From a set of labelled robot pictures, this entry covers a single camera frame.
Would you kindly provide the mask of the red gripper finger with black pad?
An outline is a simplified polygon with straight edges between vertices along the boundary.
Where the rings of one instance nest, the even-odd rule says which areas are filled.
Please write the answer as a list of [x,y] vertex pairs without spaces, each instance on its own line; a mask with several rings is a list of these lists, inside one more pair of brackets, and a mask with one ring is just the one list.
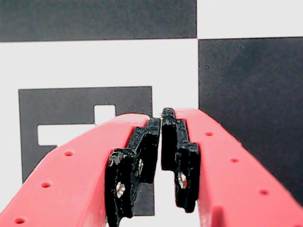
[[162,111],[161,167],[176,205],[203,227],[300,227],[303,208],[224,127],[198,109]]
[[116,227],[152,183],[160,119],[123,114],[50,151],[0,215],[3,227]]

